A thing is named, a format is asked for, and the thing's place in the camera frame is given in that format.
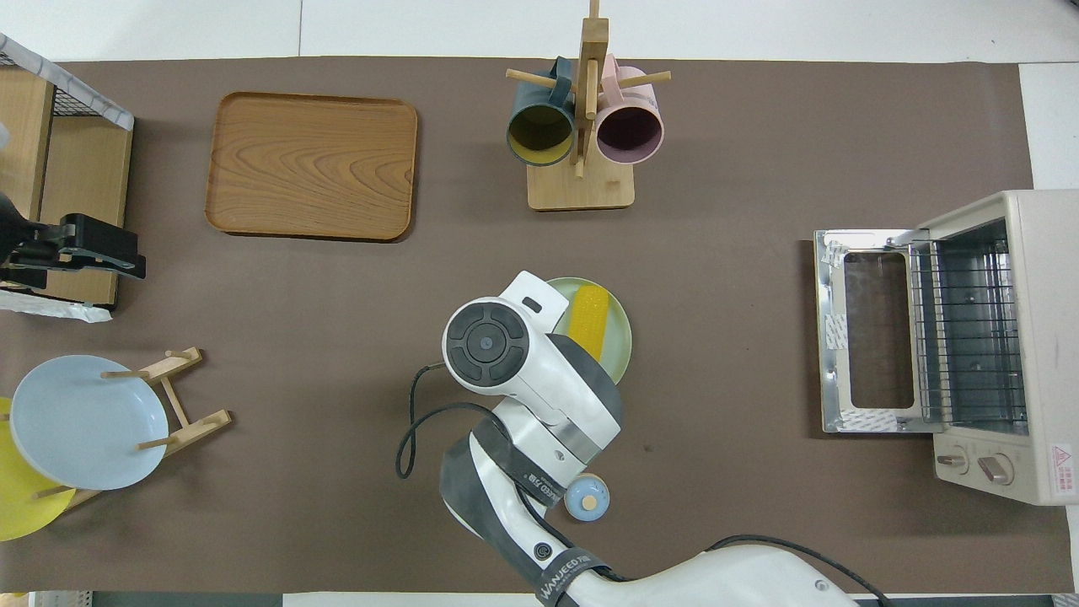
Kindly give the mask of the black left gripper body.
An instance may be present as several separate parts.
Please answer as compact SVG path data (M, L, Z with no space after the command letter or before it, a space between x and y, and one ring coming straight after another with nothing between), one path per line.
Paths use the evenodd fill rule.
M1 195L1 277L26 288L44 288L50 271L76 271L62 261L62 246L74 234L73 224L43 224L23 218L12 201Z

